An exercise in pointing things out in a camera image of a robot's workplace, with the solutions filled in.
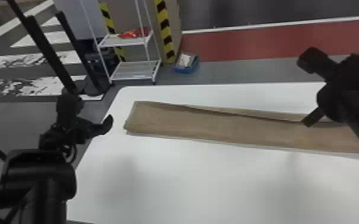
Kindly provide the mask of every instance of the white floor marking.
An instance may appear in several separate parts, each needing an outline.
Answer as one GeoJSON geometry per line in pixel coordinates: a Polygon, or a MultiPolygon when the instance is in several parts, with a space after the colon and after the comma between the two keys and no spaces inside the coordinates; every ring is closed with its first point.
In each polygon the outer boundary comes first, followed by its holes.
{"type": "MultiPolygon", "coordinates": [[[[68,38],[67,34],[64,31],[45,33],[45,36],[49,40],[50,44],[70,42],[70,39],[68,38]]],[[[18,48],[23,46],[36,46],[36,44],[29,35],[26,35],[22,39],[17,41],[15,44],[13,44],[11,47],[18,48]]]]}
{"type": "Polygon", "coordinates": [[[225,32],[232,30],[250,30],[250,29],[261,29],[261,28],[270,28],[270,27],[279,27],[279,26],[297,26],[297,25],[319,24],[319,23],[341,23],[341,22],[350,22],[350,21],[359,21],[359,16],[324,18],[319,20],[302,20],[302,21],[293,21],[293,22],[285,22],[285,23],[266,23],[266,24],[222,27],[222,28],[213,28],[213,29],[184,30],[182,31],[182,33],[183,34],[216,33],[216,32],[225,32]]]}
{"type": "MultiPolygon", "coordinates": [[[[72,80],[84,80],[86,76],[71,76],[72,80]]],[[[58,77],[49,76],[38,79],[0,79],[0,97],[44,97],[58,96],[64,88],[58,77]]],[[[101,100],[103,95],[80,96],[83,100],[101,100]]]]}
{"type": "Polygon", "coordinates": [[[58,21],[58,19],[56,17],[53,17],[53,18],[49,19],[48,21],[46,21],[44,24],[42,24],[43,27],[57,26],[57,25],[60,25],[60,22],[58,21]]]}
{"type": "MultiPolygon", "coordinates": [[[[57,52],[63,64],[80,64],[81,60],[75,51],[57,52]]],[[[47,63],[42,53],[36,54],[17,54],[0,56],[0,69],[15,67],[31,67],[47,63]]]]}
{"type": "MultiPolygon", "coordinates": [[[[48,7],[52,6],[54,2],[52,0],[44,1],[43,3],[37,5],[36,7],[32,8],[31,10],[28,10],[25,15],[37,15],[41,11],[47,9],[48,7]]],[[[0,36],[6,34],[13,28],[17,27],[20,23],[20,20],[18,18],[14,18],[7,23],[0,26],[0,36]]]]}

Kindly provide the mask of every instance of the hazard stripe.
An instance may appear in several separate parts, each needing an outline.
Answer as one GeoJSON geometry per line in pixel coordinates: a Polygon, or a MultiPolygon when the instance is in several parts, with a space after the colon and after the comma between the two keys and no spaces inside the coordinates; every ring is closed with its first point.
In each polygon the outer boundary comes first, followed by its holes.
{"type": "MultiPolygon", "coordinates": [[[[107,26],[107,30],[110,34],[116,33],[116,26],[114,25],[114,22],[112,20],[112,17],[109,13],[109,6],[106,3],[99,3],[101,14],[104,18],[104,23],[107,26]]],[[[124,49],[121,47],[114,48],[114,51],[116,52],[116,55],[120,58],[121,61],[126,61],[124,49]]]]}
{"type": "Polygon", "coordinates": [[[175,62],[175,48],[172,41],[170,21],[165,0],[154,0],[157,11],[157,20],[160,24],[160,34],[164,43],[164,53],[166,62],[172,64],[175,62]]]}

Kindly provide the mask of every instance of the blue container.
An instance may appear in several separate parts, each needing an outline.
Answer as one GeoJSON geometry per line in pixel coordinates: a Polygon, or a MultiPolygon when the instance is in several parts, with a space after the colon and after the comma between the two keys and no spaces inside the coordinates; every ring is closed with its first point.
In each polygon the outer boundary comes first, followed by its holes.
{"type": "Polygon", "coordinates": [[[178,72],[178,73],[190,74],[190,73],[195,71],[195,69],[196,69],[196,67],[198,65],[199,65],[199,56],[196,55],[193,62],[192,62],[192,65],[190,67],[178,67],[178,66],[175,66],[174,71],[178,72]]]}

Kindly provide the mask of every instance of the red object on shelf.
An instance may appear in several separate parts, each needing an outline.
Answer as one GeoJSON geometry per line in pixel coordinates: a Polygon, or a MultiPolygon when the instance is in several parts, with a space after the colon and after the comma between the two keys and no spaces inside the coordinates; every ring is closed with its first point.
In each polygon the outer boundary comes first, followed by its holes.
{"type": "MultiPolygon", "coordinates": [[[[150,27],[143,27],[143,32],[146,36],[149,36],[150,33],[150,27]]],[[[128,39],[128,38],[140,38],[142,37],[142,28],[137,28],[135,30],[126,31],[123,33],[118,34],[118,37],[122,39],[128,39]]]]}

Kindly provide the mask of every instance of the floor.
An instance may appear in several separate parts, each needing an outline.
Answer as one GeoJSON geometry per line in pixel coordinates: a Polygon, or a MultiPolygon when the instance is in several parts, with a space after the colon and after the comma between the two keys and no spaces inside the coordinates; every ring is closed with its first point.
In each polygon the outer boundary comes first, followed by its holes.
{"type": "MultiPolygon", "coordinates": [[[[243,1],[179,1],[181,4],[181,14],[184,20],[185,29],[202,29],[219,26],[238,26],[250,23],[269,23],[290,20],[302,20],[311,18],[336,17],[346,15],[359,15],[359,2],[352,2],[354,7],[339,7],[336,2],[314,1],[313,3],[302,2],[278,4],[275,1],[254,1],[245,5],[243,1]],[[206,19],[196,23],[196,17],[200,14],[206,19]]],[[[33,8],[37,4],[21,4],[23,11],[33,8]]],[[[51,6],[36,15],[39,24],[44,24],[50,20],[56,9],[51,6]]],[[[14,15],[8,8],[0,8],[0,26],[9,22],[14,15]]],[[[42,27],[44,32],[61,31],[60,26],[42,27]]],[[[17,26],[11,31],[0,36],[0,56],[17,54],[36,54],[38,49],[35,46],[25,46],[12,48],[11,45],[26,36],[22,26],[17,26]]],[[[70,51],[69,44],[53,45],[56,51],[70,51]]],[[[335,56],[335,60],[341,60],[345,56],[335,56]]],[[[84,74],[80,64],[66,65],[71,75],[84,74]]],[[[47,64],[40,64],[30,67],[4,67],[0,68],[0,79],[38,79],[45,76],[54,76],[47,64]]],[[[157,77],[158,85],[205,85],[222,83],[257,83],[257,82],[313,82],[321,79],[315,75],[308,75],[296,67],[296,55],[283,57],[260,58],[237,58],[236,61],[219,58],[217,60],[206,60],[200,63],[193,74],[177,74],[172,71],[172,67],[165,65],[157,77]]],[[[150,82],[120,82],[106,93],[101,101],[89,101],[80,116],[93,122],[100,122],[109,105],[120,88],[126,85],[149,85],[150,82]]],[[[31,101],[23,102],[4,99],[0,101],[0,149],[9,152],[12,149],[36,148],[39,135],[46,131],[50,124],[55,121],[55,98],[35,97],[31,101]]],[[[86,145],[79,147],[79,157],[75,161],[76,166],[86,150],[86,145]]],[[[0,217],[4,217],[8,210],[1,210],[0,217]]]]}

